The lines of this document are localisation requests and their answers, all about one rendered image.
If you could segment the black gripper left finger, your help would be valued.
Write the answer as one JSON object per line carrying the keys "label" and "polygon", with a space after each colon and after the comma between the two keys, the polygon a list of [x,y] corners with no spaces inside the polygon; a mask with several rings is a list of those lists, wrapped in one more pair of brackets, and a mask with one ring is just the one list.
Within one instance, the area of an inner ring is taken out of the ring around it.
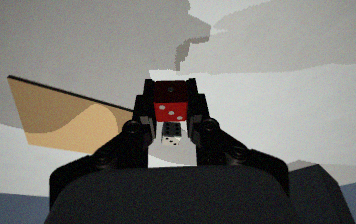
{"label": "black gripper left finger", "polygon": [[[49,178],[49,211],[63,188],[73,180],[101,170],[148,168],[148,147],[156,139],[155,81],[145,79],[143,95],[136,95],[132,120],[122,132],[87,155],[55,169]],[[142,163],[143,162],[143,163]]]}

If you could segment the tan mat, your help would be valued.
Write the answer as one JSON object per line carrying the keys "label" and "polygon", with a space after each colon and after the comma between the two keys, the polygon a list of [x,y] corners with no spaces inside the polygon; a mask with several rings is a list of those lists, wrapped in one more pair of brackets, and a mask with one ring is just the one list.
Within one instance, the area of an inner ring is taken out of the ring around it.
{"label": "tan mat", "polygon": [[133,110],[9,75],[28,145],[93,154]]}

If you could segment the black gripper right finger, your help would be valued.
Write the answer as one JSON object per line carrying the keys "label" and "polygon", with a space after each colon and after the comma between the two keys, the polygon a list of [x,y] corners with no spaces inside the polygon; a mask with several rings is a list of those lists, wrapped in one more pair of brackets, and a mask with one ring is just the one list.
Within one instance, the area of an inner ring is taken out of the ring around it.
{"label": "black gripper right finger", "polygon": [[246,165],[265,170],[275,177],[289,197],[287,164],[277,157],[248,149],[243,143],[221,130],[219,122],[209,115],[205,94],[198,94],[196,79],[186,80],[186,87],[187,134],[196,145],[197,166]]}

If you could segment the white die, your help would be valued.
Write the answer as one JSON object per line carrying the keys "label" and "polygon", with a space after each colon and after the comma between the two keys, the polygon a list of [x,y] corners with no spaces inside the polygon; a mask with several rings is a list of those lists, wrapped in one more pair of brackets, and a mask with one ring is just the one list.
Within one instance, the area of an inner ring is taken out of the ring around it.
{"label": "white die", "polygon": [[175,122],[163,122],[161,144],[178,146],[181,140],[181,124]]}

